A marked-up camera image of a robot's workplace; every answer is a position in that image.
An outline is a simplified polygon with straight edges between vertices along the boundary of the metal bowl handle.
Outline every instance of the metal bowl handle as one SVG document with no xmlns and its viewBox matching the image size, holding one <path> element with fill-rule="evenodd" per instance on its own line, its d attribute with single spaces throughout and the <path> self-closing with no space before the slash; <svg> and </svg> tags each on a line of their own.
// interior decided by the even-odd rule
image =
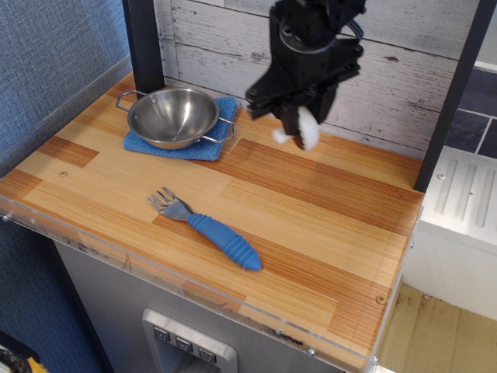
<svg viewBox="0 0 497 373">
<path fill-rule="evenodd" d="M 226 122 L 226 123 L 228 123 L 228 124 L 230 124 L 230 125 L 231 125 L 232 130 L 231 130 L 231 134 L 230 134 L 229 136 L 226 136 L 225 138 L 222 138 L 222 139 L 220 139 L 220 140 L 217 140 L 217 139 L 215 139 L 215 138 L 210 138 L 210 137 L 205 136 L 205 135 L 200 136 L 200 138 L 205 138 L 206 140 L 209 140 L 209 141 L 215 142 L 215 143 L 217 143 L 217 144 L 220 144 L 221 142 L 225 142 L 226 140 L 230 140 L 231 138 L 233 138 L 233 137 L 235 136 L 235 128 L 236 128 L 235 123 L 234 123 L 234 122 L 231 122 L 230 120 L 227 120 L 227 119 L 221 118 L 221 117 L 219 117 L 219 120 L 222 120 L 223 122 Z"/>
<path fill-rule="evenodd" d="M 116 101 L 116 107 L 117 107 L 118 109 L 124 110 L 124 111 L 126 111 L 127 113 L 129 113 L 129 112 L 130 112 L 130 110 L 129 110 L 129 109 L 127 109 L 127 108 L 126 108 L 126 107 L 124 107 L 124 106 L 121 106 L 119 103 L 120 103 L 120 101 L 121 101 L 121 99 L 122 99 L 123 97 L 125 97 L 125 96 L 127 96 L 127 95 L 130 95 L 131 93 L 137 93 L 137 94 L 142 95 L 142 96 L 146 96 L 146 95 L 147 95 L 147 93 L 143 93 L 143 92 L 137 91 L 136 89 L 133 89 L 132 91 L 129 91 L 129 92 L 121 93 L 120 95 L 118 95 L 118 97 L 117 97 L 117 101 Z"/>
</svg>

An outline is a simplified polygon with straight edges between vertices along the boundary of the black metal frame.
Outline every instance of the black metal frame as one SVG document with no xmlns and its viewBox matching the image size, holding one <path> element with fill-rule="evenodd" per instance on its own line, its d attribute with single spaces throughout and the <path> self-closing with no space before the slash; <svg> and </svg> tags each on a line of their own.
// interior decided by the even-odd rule
<svg viewBox="0 0 497 373">
<path fill-rule="evenodd" d="M 123 0 L 134 83 L 140 92 L 164 88 L 153 0 Z"/>
<path fill-rule="evenodd" d="M 497 0 L 480 0 L 454 78 L 440 112 L 435 131 L 416 180 L 415 189 L 425 192 L 442 152 L 450 125 L 474 67 L 492 19 Z M 123 0 L 130 43 L 131 63 L 137 90 L 149 93 L 164 87 L 161 52 L 153 0 Z"/>
<path fill-rule="evenodd" d="M 426 192 L 426 189 L 428 189 L 433 171 L 435 171 L 436 163 L 449 133 L 450 125 L 454 120 L 456 110 L 463 96 L 464 88 L 473 70 L 481 44 L 487 33 L 488 25 L 492 20 L 496 3 L 497 0 L 480 0 L 478 4 L 466 43 L 461 52 L 461 58 L 457 64 L 449 92 L 443 103 L 442 111 L 414 186 L 420 192 Z"/>
</svg>

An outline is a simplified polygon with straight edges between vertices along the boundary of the wood grain surface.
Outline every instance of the wood grain surface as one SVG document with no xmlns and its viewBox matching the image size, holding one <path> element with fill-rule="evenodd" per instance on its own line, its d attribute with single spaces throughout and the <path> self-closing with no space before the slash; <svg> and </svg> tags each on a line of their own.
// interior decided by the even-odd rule
<svg viewBox="0 0 497 373">
<path fill-rule="evenodd" d="M 342 366 L 357 356 L 327 340 L 369 357 L 387 307 L 376 298 L 391 296 L 419 213 L 420 161 L 326 134 L 312 152 L 277 145 L 279 121 L 251 121 L 244 110 L 216 162 L 129 152 L 127 115 L 114 103 L 132 88 L 129 75 L 0 180 L 0 194 L 124 270 L 140 267 L 157 284 L 170 284 L 172 270 L 183 279 L 175 286 L 237 317 L 270 329 L 286 320 L 289 343 Z M 262 271 L 242 270 L 186 223 L 158 214 L 147 197 L 162 186 L 246 237 Z"/>
</svg>

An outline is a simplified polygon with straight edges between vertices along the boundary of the blue fork handle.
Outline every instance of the blue fork handle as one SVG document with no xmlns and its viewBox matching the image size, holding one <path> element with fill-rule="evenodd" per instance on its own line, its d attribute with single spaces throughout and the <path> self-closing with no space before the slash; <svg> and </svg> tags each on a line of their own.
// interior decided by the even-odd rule
<svg viewBox="0 0 497 373">
<path fill-rule="evenodd" d="M 261 270 L 259 255 L 250 244 L 228 226 L 204 214 L 191 214 L 188 224 L 216 244 L 223 253 L 246 270 Z"/>
</svg>

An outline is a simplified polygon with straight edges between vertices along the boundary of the blue towel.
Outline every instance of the blue towel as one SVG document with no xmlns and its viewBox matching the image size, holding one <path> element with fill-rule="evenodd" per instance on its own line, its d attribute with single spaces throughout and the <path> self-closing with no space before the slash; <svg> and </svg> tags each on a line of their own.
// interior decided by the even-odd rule
<svg viewBox="0 0 497 373">
<path fill-rule="evenodd" d="M 234 97 L 221 97 L 216 99 L 219 106 L 219 116 L 226 120 L 233 120 L 237 110 L 236 101 Z M 230 125 L 222 120 L 217 123 L 206 133 L 206 136 L 220 140 L 226 137 Z M 215 161 L 219 158 L 223 143 L 215 143 L 208 140 L 200 140 L 192 146 L 178 150 L 160 149 L 153 145 L 148 144 L 143 138 L 137 136 L 134 132 L 130 131 L 123 142 L 126 150 L 132 152 L 140 152 L 150 155 L 158 155 L 161 157 L 169 157 L 176 159 L 197 159 L 200 161 Z"/>
</svg>

